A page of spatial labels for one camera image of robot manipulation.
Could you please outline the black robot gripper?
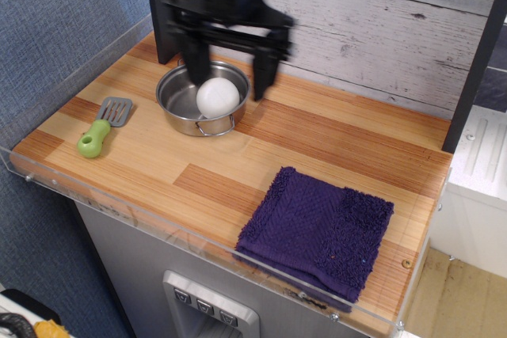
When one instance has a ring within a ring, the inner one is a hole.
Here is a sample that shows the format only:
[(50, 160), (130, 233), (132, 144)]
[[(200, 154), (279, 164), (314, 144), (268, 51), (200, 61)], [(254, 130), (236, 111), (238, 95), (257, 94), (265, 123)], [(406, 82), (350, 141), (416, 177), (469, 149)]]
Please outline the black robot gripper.
[(264, 0), (165, 0), (172, 13), (170, 33), (177, 40), (192, 83), (210, 74), (209, 47), (253, 54), (254, 100), (260, 101), (276, 78), (279, 61), (290, 55), (294, 20)]

